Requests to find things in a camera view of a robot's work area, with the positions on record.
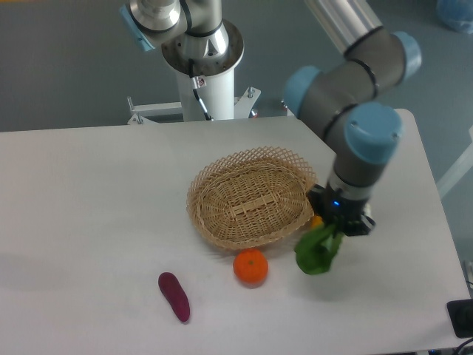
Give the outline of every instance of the black object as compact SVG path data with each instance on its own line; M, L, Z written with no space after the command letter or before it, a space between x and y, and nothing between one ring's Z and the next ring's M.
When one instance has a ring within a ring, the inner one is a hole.
M186 0L179 0L179 3L184 11L184 14L186 15L187 29L190 30L192 28L192 16L189 6L187 5Z
M450 301L446 304L455 335L473 337L473 300Z
M343 232L348 237L368 235L375 227L375 221L363 212L367 199L345 199L341 196L341 191L333 191L328 184L326 189L315 185L307 193L307 198L313 211L324 223L337 224L337 231Z
M458 355L463 348L465 348L465 345L468 345L470 342L473 342L473 338L466 340L465 342L462 342L458 348L455 349L455 351L452 353L452 355Z
M376 96L378 96L378 88L379 84L376 81L376 74L372 71L371 67L366 64L364 61L360 61L359 59L350 59L353 63L357 63L360 67L364 69L365 72L367 72L368 76L370 77L371 83L372 83L372 98L375 99Z

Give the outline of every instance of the blue plastic bag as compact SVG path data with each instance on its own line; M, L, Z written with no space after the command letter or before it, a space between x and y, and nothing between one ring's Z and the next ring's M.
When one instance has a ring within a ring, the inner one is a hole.
M463 33L473 33L473 0L437 0L440 20Z

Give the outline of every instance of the robotic arm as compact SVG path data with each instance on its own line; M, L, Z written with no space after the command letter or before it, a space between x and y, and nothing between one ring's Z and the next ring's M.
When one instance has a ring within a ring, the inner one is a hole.
M392 108L364 102L413 75L421 50L406 33L388 33L365 0L306 4L346 59L327 74L303 67L285 87L290 110L337 154L325 188L314 186L308 197L325 223L369 234L374 221L364 209L403 127Z
M130 0L120 14L142 50L161 47L177 77L184 121L234 118L243 39L222 20L220 0Z

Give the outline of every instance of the metal bracket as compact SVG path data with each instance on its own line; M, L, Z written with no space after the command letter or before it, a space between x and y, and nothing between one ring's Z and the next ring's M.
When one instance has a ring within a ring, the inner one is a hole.
M466 278L469 281L468 287L473 290L473 261L465 260Z
M257 116L256 109L253 108L256 100L261 95L261 90L249 87L240 98L235 98L234 119L252 118ZM128 106L132 118L128 124L155 124L146 117L179 115L183 113L183 107L180 102L171 102L166 104L152 104L135 106L132 98L128 97Z
M286 116L288 117L296 117L296 115L293 114L293 112L287 107L286 103L284 100L281 100L281 107L284 111L286 111Z

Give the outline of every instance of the blue joint cap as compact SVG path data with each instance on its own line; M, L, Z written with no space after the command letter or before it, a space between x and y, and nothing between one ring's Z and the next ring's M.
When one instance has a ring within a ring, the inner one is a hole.
M399 41L401 41L404 47L404 58L406 62L404 77L402 78L404 81L413 76L421 67L422 52L419 43L417 43L414 37L405 32L394 32L393 35L399 38Z
M386 164L392 157L403 130L402 120L394 109L369 102L352 110L344 136L358 158L379 165Z
M120 14L123 20L125 21L125 25L128 28L128 31L132 34L135 42L140 46L144 52L148 52L149 50L153 50L154 46L148 41L145 35L141 32L138 26L133 21L132 16L128 12L128 9L125 5L120 8Z
M473 33L471 0L437 0L437 16L455 31Z
M315 67L302 67L287 80L283 100L296 117L299 117L302 102L310 85L321 71Z

